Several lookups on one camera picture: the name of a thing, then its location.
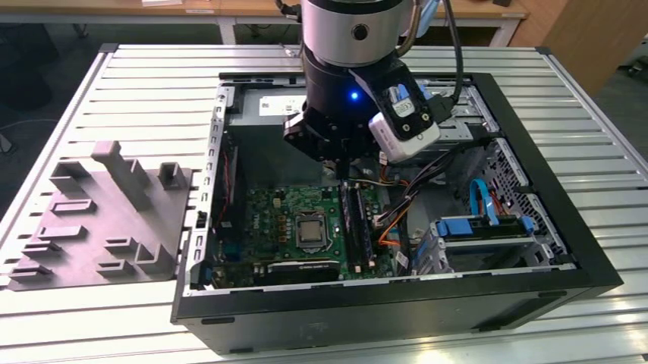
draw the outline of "metal slatted table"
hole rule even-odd
[[[647,164],[552,56],[465,49],[467,71],[503,88],[626,285],[514,331],[257,353],[278,362],[644,362],[648,354]],[[451,48],[415,48],[415,72],[453,72]],[[101,165],[95,140],[119,140],[145,168],[177,161],[201,180],[218,76],[300,71],[274,45],[122,45],[99,53],[0,224],[0,287],[39,223],[59,159]],[[190,195],[196,203],[198,191]],[[188,210],[186,226],[196,222]],[[224,359],[170,324],[175,281],[0,291],[0,362],[206,362]]]

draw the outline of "cpu socket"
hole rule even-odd
[[[324,215],[300,215],[296,218],[296,225],[300,249],[326,247],[326,217]]]

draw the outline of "motherboard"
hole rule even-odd
[[[359,187],[359,191],[364,218],[371,226],[373,216],[381,212],[379,194],[375,186]],[[224,263],[216,284],[220,287],[253,287],[304,283],[304,280],[391,277],[388,249],[372,250],[371,266],[352,265],[343,208],[337,186],[250,189],[244,237],[241,242],[221,242]],[[306,271],[312,271],[314,277],[305,277]]]

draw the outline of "connector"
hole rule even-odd
[[[428,100],[428,107],[437,124],[443,123],[453,116],[455,101],[451,97],[435,96]]]

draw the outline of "open computer tower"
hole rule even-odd
[[[432,94],[455,86],[416,77]],[[396,180],[493,137],[452,159],[379,244],[376,216],[404,187],[363,182],[385,172],[376,155],[341,184],[284,142],[302,76],[222,76],[171,318],[217,353],[515,328],[623,283],[493,77],[464,84],[440,141],[391,167]]]

